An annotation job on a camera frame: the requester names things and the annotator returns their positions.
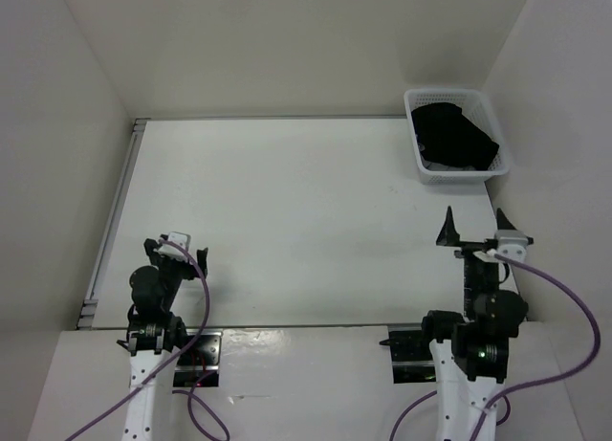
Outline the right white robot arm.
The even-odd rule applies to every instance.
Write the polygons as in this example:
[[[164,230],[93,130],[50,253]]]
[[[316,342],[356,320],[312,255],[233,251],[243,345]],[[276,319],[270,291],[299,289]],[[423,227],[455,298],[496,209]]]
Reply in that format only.
[[[523,260],[533,240],[502,210],[495,220],[492,238],[468,241],[448,211],[436,238],[437,245],[453,248],[464,267],[463,310],[429,311],[418,337],[420,349],[434,362],[439,440],[494,439],[497,409],[487,404],[505,385],[510,341],[529,310],[519,293],[502,288],[510,268],[495,255]]]

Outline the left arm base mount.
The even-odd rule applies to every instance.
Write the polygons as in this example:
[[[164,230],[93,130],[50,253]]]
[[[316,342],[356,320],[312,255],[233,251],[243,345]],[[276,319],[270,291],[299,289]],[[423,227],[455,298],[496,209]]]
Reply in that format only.
[[[175,388],[218,387],[223,333],[205,330],[179,358],[173,378]]]

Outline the black skirt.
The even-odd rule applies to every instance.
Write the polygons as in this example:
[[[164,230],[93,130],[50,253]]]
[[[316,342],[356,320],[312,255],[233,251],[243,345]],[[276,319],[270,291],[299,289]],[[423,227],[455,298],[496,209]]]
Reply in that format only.
[[[488,170],[499,144],[449,102],[420,106],[410,113],[417,145],[429,163]]]

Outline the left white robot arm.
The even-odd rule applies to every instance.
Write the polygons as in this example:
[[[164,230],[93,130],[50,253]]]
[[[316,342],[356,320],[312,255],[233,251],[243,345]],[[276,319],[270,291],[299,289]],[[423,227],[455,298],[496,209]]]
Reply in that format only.
[[[144,242],[149,263],[129,278],[132,306],[126,348],[130,355],[130,387],[124,440],[171,438],[171,404],[176,364],[184,361],[203,331],[190,336],[172,304],[185,280],[204,282],[208,275],[206,249],[189,254],[190,236],[163,234]]]

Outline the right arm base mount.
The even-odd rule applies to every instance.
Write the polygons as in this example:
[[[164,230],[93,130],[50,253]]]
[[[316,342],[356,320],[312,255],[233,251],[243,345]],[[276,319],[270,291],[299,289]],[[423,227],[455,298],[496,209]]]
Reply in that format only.
[[[420,327],[389,326],[388,336],[379,342],[390,354],[393,383],[424,384],[435,381],[435,368]]]

